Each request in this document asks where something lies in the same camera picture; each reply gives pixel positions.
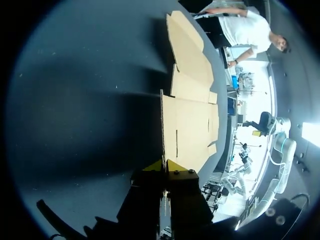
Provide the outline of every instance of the man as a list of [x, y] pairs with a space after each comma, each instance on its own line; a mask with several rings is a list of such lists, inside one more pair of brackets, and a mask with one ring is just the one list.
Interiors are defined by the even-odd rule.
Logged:
[[271, 44], [283, 53], [286, 53], [289, 49], [288, 41], [283, 36], [274, 34], [267, 20], [251, 10], [230, 7], [209, 8], [205, 12], [210, 14], [240, 15], [240, 17], [213, 16], [196, 20], [207, 33], [215, 48], [235, 45], [251, 46], [235, 60], [228, 62], [229, 68], [253, 54], [266, 51]]

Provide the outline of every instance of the workbench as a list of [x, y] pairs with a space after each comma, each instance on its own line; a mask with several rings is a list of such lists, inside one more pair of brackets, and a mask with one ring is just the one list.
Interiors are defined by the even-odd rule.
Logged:
[[204, 31], [175, 0], [66, 0], [49, 12], [17, 59], [5, 112], [7, 161], [25, 206], [44, 199], [77, 231], [94, 216], [116, 220], [134, 169], [162, 155], [160, 89], [174, 58], [166, 14], [182, 11], [203, 37], [217, 93], [217, 152], [199, 171], [203, 185], [225, 148], [227, 87]]

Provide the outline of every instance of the black chair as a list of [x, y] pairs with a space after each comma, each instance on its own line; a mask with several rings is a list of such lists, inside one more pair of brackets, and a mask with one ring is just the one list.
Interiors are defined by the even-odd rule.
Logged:
[[254, 122], [254, 121], [246, 121], [242, 124], [243, 127], [249, 127], [252, 126], [255, 129], [257, 129], [258, 131], [261, 132], [261, 135], [263, 136], [267, 136], [269, 135], [269, 131], [270, 129], [268, 128], [268, 126], [271, 124], [272, 122], [272, 115], [267, 112], [267, 111], [263, 111], [260, 115], [260, 121], [259, 124]]

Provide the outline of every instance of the white t-shirt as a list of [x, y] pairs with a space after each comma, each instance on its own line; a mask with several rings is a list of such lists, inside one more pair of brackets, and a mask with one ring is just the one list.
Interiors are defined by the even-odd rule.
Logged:
[[251, 45], [255, 54], [264, 52], [270, 47], [271, 29], [267, 20], [259, 14], [248, 10], [246, 17], [219, 16], [218, 18], [223, 34], [231, 46]]

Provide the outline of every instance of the bolt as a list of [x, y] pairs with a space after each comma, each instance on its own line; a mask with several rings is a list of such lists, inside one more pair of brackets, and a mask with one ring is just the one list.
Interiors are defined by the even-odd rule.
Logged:
[[286, 222], [286, 218], [282, 215], [278, 216], [276, 219], [275, 219], [275, 223], [278, 225], [278, 226], [282, 226], [283, 224], [285, 224]]
[[268, 217], [273, 217], [276, 214], [276, 210], [274, 208], [268, 208], [265, 211], [265, 215], [267, 215]]

